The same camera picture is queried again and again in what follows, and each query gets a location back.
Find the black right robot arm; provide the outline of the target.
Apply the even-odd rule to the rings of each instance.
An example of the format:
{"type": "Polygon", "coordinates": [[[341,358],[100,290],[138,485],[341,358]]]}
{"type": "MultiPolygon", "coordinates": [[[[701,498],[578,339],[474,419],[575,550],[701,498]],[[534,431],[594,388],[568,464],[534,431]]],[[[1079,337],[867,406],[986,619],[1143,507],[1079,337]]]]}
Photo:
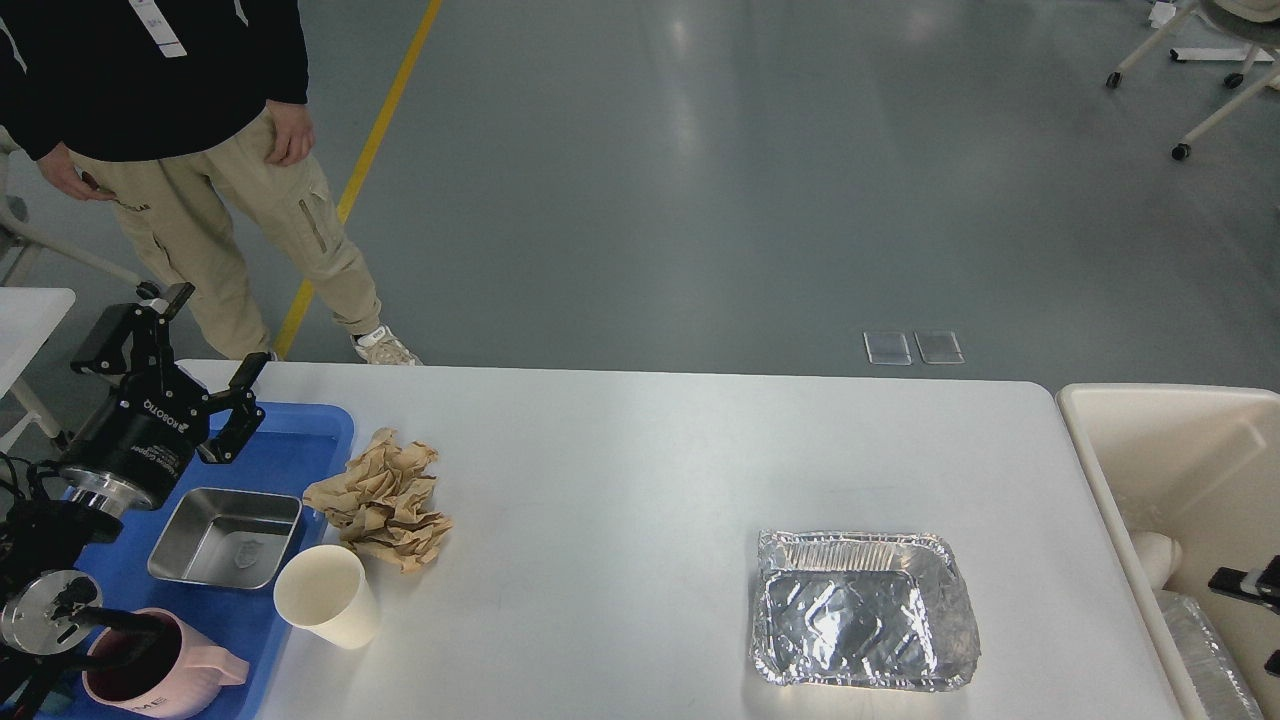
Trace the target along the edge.
{"type": "Polygon", "coordinates": [[[1280,557],[1275,555],[1261,569],[1219,568],[1207,587],[1216,594],[1258,605],[1279,615],[1279,564],[1280,557]]]}

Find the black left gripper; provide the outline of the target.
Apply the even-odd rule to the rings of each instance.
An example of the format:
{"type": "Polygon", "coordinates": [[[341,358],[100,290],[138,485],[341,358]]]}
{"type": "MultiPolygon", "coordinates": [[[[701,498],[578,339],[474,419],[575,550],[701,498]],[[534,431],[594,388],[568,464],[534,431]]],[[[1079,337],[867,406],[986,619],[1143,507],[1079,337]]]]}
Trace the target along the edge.
{"type": "Polygon", "coordinates": [[[73,354],[72,372],[118,386],[58,460],[69,501],[104,512],[160,509],[200,443],[204,462],[229,464],[260,428],[265,411],[253,384],[270,352],[248,355],[210,397],[177,364],[170,324],[193,293],[193,284],[179,282],[156,297],[111,305],[73,354]],[[221,413],[221,429],[209,437],[209,415],[221,413]]]}

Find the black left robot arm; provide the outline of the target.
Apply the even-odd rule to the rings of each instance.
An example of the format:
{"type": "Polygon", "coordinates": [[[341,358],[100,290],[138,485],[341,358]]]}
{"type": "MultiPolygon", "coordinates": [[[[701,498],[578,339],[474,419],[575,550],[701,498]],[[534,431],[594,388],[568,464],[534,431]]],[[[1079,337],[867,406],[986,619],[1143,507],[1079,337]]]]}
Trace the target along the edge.
{"type": "Polygon", "coordinates": [[[26,486],[3,483],[13,497],[3,520],[5,719],[32,719],[67,673],[118,666],[78,651],[92,629],[137,638],[125,660],[157,641],[159,620],[104,607],[76,562],[115,541],[125,512],[160,509],[195,457],[233,462],[265,418],[253,383],[270,354],[247,355],[221,391],[178,366],[170,327],[193,292],[186,282],[145,288],[137,304],[105,309],[70,366],[106,377],[108,397],[56,460],[29,465],[26,486]]]}

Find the person's right hand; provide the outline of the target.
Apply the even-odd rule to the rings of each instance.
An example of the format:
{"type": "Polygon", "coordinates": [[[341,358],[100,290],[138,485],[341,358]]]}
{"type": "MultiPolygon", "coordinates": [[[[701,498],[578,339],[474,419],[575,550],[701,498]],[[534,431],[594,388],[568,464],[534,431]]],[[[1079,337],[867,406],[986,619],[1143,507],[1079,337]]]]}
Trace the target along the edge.
{"type": "Polygon", "coordinates": [[[108,202],[115,193],[104,190],[95,181],[86,179],[73,161],[70,150],[56,143],[36,160],[40,174],[56,190],[79,201],[108,202]]]}

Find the person's left hand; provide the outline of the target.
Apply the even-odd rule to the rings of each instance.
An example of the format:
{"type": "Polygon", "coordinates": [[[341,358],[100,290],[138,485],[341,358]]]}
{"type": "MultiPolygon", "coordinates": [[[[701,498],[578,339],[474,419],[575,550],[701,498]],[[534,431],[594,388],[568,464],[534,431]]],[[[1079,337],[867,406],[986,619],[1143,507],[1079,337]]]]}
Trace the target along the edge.
{"type": "Polygon", "coordinates": [[[274,140],[265,163],[293,167],[307,159],[316,143],[314,120],[305,104],[266,101],[266,113],[274,128],[274,140]]]}

